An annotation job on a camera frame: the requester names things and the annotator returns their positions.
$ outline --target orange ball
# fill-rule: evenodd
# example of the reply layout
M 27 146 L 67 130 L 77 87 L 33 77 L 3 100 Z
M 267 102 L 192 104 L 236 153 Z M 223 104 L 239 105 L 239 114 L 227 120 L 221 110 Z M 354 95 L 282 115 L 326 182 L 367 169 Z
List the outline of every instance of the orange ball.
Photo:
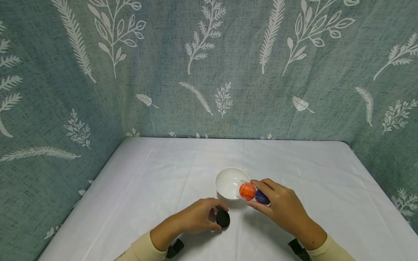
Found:
M 240 196 L 247 201 L 252 200 L 255 197 L 255 193 L 255 187 L 251 183 L 244 183 L 240 186 Z

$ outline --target teal curtain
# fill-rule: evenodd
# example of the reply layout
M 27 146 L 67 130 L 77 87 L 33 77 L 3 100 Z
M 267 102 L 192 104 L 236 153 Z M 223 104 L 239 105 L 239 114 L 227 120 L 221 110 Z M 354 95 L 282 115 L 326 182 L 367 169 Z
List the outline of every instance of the teal curtain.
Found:
M 338 140 L 418 231 L 418 2 L 0 0 L 0 256 L 125 136 Z

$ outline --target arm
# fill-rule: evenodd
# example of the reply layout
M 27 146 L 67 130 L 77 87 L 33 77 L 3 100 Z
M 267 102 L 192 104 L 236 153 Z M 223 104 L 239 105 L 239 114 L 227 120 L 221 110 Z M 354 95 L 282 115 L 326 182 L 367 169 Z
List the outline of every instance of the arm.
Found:
M 143 234 L 114 261 L 162 261 L 168 247 L 180 234 L 221 230 L 218 224 L 208 220 L 213 207 L 228 211 L 228 207 L 218 199 L 200 199 Z
M 306 213 L 298 196 L 289 188 L 271 179 L 252 180 L 270 200 L 265 206 L 249 201 L 248 205 L 271 218 L 279 227 L 296 237 L 312 261 L 355 261 Z

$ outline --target left hand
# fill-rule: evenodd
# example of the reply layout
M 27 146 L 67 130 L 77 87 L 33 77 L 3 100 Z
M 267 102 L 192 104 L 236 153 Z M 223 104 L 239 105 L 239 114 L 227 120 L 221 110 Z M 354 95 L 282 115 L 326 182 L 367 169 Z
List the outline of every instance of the left hand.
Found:
M 199 199 L 173 217 L 178 220 L 184 233 L 196 234 L 203 231 L 220 231 L 221 226 L 208 219 L 213 207 L 220 207 L 228 211 L 228 207 L 221 200 L 205 198 Z

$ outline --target hand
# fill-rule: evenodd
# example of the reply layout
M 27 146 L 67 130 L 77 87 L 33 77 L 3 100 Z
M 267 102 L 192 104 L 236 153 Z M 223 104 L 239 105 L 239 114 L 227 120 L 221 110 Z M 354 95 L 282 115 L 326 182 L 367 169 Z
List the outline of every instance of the hand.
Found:
M 213 207 L 221 207 L 228 211 L 228 207 L 219 199 L 206 198 L 199 199 L 189 207 L 177 213 L 175 216 L 179 220 L 180 227 L 184 233 L 200 233 L 203 231 L 220 231 L 222 228 L 215 222 L 208 219 L 209 213 L 213 213 Z
M 306 213 L 296 193 L 271 179 L 251 180 L 270 200 L 270 206 L 254 201 L 248 205 L 268 216 L 279 227 L 295 236 L 307 250 L 319 248 L 326 240 L 326 232 Z

